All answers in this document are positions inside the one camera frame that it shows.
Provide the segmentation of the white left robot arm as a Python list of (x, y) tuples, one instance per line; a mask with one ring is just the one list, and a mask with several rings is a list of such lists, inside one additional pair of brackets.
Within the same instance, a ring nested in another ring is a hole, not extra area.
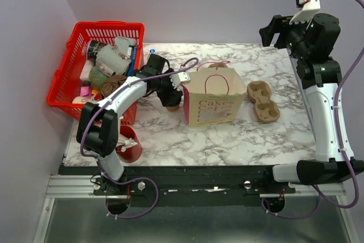
[(80, 152), (96, 160), (108, 177), (107, 189), (115, 195), (126, 188), (122, 177), (125, 169), (116, 152), (119, 120), (133, 103), (154, 92), (167, 110), (178, 110), (183, 93), (171, 79), (173, 72), (167, 59), (152, 53), (147, 64), (134, 70), (114, 92), (98, 103), (87, 102), (82, 108), (76, 135)]

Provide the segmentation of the brown paper coffee cup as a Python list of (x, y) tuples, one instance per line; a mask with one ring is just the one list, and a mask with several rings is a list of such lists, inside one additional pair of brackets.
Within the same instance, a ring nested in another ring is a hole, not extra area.
[(175, 111), (178, 111), (179, 110), (179, 105), (176, 105), (176, 106), (167, 106), (166, 109), (169, 111), (169, 112), (175, 112)]

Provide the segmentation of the pink and beige paper bag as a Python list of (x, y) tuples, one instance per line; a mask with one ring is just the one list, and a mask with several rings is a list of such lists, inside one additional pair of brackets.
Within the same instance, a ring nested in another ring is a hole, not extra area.
[(210, 63), (198, 65), (183, 85), (183, 111), (190, 127), (234, 121), (247, 95), (235, 69), (209, 68)]

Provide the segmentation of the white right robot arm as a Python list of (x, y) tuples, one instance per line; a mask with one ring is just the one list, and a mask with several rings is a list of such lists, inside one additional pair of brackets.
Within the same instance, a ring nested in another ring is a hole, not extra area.
[(275, 34), (277, 49), (287, 49), (316, 142), (314, 160), (277, 164), (262, 178), (262, 187), (276, 192), (283, 182), (304, 185), (340, 183), (351, 178), (350, 169), (363, 172), (363, 161), (356, 160), (350, 147), (341, 106), (336, 95), (342, 83), (341, 67), (330, 53), (341, 32), (339, 20), (319, 13), (305, 23), (290, 24), (291, 17), (273, 16), (259, 34), (262, 45), (271, 44)]

